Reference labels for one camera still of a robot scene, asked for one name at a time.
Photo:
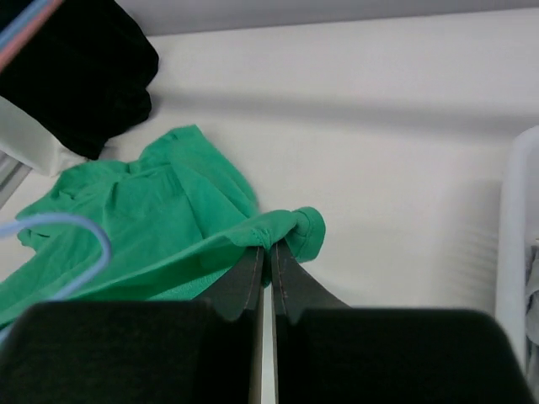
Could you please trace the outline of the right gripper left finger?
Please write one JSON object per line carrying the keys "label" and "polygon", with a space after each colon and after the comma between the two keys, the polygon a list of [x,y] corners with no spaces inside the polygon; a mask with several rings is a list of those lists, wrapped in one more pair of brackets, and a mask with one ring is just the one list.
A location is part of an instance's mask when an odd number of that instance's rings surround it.
{"label": "right gripper left finger", "polygon": [[39,303],[1,348],[4,403],[257,403],[264,250],[189,301]]}

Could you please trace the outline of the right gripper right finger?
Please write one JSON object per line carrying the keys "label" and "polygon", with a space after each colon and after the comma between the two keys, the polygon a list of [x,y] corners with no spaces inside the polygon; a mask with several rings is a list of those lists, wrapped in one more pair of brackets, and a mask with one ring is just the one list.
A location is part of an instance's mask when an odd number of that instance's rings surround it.
{"label": "right gripper right finger", "polygon": [[280,242],[270,253],[279,403],[523,403],[508,338],[480,311],[353,308]]}

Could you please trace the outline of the green tank top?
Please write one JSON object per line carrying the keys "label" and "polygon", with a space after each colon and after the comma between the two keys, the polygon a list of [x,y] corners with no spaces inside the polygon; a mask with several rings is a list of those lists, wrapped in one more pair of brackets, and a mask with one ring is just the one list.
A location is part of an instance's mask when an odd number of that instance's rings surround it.
{"label": "green tank top", "polygon": [[89,218],[111,241],[109,264],[72,294],[80,300],[190,300],[247,247],[285,240],[308,262],[326,232],[312,207],[261,212],[246,178],[194,125],[169,131],[135,161],[67,169],[18,218],[46,213]]}

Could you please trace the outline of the grey tank top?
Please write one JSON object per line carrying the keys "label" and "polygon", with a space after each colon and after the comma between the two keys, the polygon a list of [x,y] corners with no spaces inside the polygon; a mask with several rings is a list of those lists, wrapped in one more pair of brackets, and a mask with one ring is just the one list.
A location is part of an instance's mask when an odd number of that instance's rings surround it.
{"label": "grey tank top", "polygon": [[525,275],[526,309],[526,370],[534,374],[538,369],[538,245],[532,245],[526,254]]}

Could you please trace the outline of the blue hanger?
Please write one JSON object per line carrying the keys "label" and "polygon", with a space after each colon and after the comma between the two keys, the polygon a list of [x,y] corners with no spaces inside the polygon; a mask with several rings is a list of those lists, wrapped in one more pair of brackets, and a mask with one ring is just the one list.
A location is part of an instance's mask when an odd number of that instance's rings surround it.
{"label": "blue hanger", "polygon": [[1,50],[6,48],[24,28],[34,22],[52,5],[49,0],[34,0],[1,30]]}
{"label": "blue hanger", "polygon": [[113,252],[106,232],[90,219],[68,213],[27,216],[1,226],[1,237],[33,229],[60,232],[48,237],[35,255],[1,282],[1,340],[31,305],[72,297],[110,263]]}

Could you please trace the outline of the pink hanger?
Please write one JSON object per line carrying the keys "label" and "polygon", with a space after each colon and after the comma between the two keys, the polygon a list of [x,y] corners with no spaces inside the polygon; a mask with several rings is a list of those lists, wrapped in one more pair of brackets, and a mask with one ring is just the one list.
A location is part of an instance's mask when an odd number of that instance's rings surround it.
{"label": "pink hanger", "polygon": [[13,58],[24,48],[24,46],[35,36],[42,26],[49,20],[53,13],[63,4],[62,0],[49,0],[52,5],[46,9],[34,22],[24,28],[15,39],[3,50],[1,50],[1,70],[13,60]]}

